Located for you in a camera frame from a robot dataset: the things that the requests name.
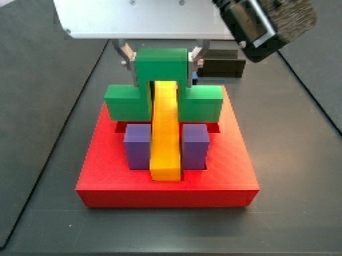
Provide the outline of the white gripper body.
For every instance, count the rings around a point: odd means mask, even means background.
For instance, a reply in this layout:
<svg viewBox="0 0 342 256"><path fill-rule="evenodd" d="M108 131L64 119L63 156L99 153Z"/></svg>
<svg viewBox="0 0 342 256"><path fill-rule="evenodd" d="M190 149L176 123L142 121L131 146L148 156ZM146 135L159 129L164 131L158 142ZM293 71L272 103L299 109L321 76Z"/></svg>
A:
<svg viewBox="0 0 342 256"><path fill-rule="evenodd" d="M53 0L75 39L212 39L234 37L211 0Z"/></svg>

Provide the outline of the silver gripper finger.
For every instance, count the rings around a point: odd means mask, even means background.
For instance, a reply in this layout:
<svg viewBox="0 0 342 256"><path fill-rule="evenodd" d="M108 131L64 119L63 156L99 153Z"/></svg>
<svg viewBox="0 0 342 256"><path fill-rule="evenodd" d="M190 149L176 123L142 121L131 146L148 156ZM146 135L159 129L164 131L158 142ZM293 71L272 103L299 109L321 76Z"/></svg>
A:
<svg viewBox="0 0 342 256"><path fill-rule="evenodd" d="M138 78L136 78L136 67L135 59L136 52L131 48L130 44L124 39L114 39L112 46L122 57L122 64L126 66L127 70L131 72L134 86L138 87Z"/></svg>
<svg viewBox="0 0 342 256"><path fill-rule="evenodd" d="M187 52L188 73L187 73L187 87L192 86L192 73L203 65L203 56L210 48L208 39L198 39L196 45L191 51Z"/></svg>

